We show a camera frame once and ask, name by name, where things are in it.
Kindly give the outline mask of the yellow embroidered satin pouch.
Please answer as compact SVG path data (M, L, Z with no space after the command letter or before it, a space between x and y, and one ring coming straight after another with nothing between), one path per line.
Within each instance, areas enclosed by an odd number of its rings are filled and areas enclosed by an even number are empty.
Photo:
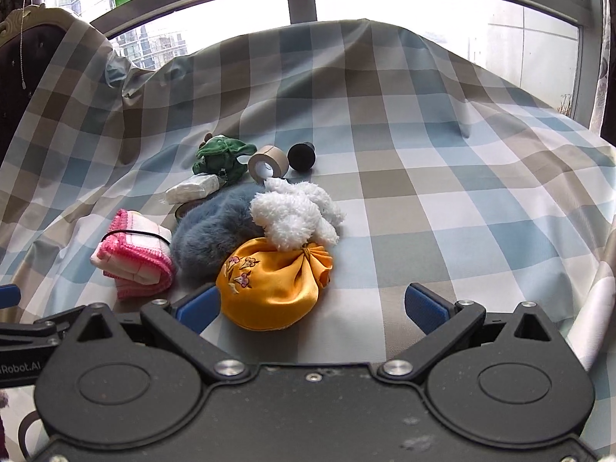
M265 238L249 240L217 275L221 312L248 331L284 330L312 311L332 269L332 256L316 243L283 251Z

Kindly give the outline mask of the blue-grey furry plush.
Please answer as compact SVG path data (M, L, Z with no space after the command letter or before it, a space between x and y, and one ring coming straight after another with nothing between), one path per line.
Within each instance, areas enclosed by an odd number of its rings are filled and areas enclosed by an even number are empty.
M170 243L172 261L183 278L216 278L223 263L239 246L264 236L263 228L255 224L249 209L263 190L254 182L232 186L186 213Z

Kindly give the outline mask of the pink white cloth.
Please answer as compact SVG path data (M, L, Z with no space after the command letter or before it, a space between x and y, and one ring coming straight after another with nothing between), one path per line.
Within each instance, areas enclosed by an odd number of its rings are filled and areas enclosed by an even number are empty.
M171 260L171 231L136 211L117 210L109 229L90 257L117 297L151 297L167 290L176 268Z

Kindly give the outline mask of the checkered blue brown cloth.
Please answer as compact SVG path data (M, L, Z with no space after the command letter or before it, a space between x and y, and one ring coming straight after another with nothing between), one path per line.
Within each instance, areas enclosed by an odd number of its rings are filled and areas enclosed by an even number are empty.
M120 300L90 257L117 210L171 231L165 192L205 135L288 153L339 205L333 269L280 331ZM615 150L414 33L370 21L251 33L136 68L74 23L1 166L1 278L18 323L85 306L64 338L92 367L32 389L39 461L593 461L581 325L611 318ZM419 283L450 301L425 335Z

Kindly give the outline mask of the white fluffy plush toy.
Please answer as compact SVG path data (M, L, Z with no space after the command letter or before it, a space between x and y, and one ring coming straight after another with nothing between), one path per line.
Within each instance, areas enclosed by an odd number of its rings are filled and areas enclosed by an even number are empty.
M279 177L264 181L249 211L265 238L281 251L310 242L334 246L339 241L337 228L345 220L345 213L320 186L309 181L291 184Z

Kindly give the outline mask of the green plush toy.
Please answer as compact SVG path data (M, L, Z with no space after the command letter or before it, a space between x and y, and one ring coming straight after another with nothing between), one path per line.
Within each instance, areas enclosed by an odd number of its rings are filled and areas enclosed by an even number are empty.
M252 156L256 152L254 144L208 132L195 153L192 172L215 175L227 185L233 185L248 171L248 165L240 162L240 156Z

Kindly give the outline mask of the beige tape roll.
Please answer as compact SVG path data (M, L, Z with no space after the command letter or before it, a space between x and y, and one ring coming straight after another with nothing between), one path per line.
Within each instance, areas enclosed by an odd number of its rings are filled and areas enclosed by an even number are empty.
M248 160L248 173L254 181L284 177L289 169L286 153L274 145L261 147Z

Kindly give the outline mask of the black mushroom knob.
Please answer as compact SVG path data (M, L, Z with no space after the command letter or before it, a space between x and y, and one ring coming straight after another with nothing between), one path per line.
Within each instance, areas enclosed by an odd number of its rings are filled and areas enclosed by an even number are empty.
M316 155L314 146L310 142L296 143L287 153L289 166L299 173L305 173L312 169Z

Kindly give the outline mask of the ornate cream dark chair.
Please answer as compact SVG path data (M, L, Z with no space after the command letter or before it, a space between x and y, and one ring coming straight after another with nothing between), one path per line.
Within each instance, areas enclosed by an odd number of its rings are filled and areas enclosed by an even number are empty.
M1 160L57 47L75 20L73 13L41 3L17 8L1 22Z

